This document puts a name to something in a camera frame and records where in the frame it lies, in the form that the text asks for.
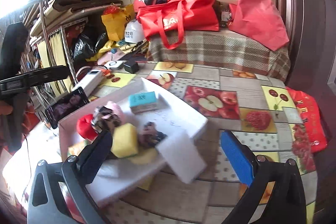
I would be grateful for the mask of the person's left hand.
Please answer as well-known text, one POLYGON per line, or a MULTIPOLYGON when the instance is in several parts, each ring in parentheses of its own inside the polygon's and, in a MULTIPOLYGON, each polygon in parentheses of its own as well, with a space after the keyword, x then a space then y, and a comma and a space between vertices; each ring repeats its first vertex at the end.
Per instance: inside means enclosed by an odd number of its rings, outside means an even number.
POLYGON ((4 101, 0 101, 0 115, 9 115, 13 111, 13 107, 4 101))

